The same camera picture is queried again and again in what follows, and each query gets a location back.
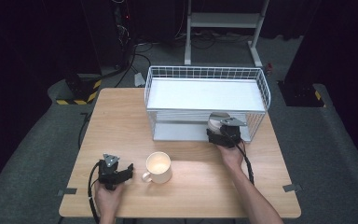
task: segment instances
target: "white metal stand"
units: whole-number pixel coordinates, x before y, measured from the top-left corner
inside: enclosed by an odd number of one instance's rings
[[[253,40],[248,41],[248,46],[255,66],[261,67],[262,63],[255,45],[266,17],[268,5],[269,0],[265,0],[260,13],[192,13],[191,0],[188,0],[185,65],[191,65],[191,27],[227,27],[255,29]]]

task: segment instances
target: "upper shelf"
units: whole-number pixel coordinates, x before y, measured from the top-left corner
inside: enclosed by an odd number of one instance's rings
[[[197,13],[191,14],[191,27],[256,28],[259,13]]]

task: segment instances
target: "human hand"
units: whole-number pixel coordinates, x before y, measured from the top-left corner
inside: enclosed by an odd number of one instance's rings
[[[115,223],[116,212],[121,201],[121,194],[124,189],[124,183],[116,186],[115,190],[106,189],[100,181],[95,182],[95,203],[101,215],[102,224]]]
[[[218,145],[216,145],[216,147],[219,148],[222,154],[223,164],[225,164],[229,170],[241,170],[243,156],[236,147],[228,148]],[[239,145],[239,147],[242,151],[244,150],[244,145]]]

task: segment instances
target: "person's left hand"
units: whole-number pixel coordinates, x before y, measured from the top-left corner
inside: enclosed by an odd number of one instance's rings
[[[101,214],[100,223],[115,223],[115,217],[121,201],[124,183],[117,185],[115,190],[106,189],[105,185],[101,184],[100,181],[96,181],[94,185],[95,203]]]

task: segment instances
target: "white mug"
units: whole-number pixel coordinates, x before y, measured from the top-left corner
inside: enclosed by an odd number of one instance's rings
[[[146,160],[147,172],[142,175],[144,182],[162,184],[171,179],[171,159],[164,152],[154,152]]]

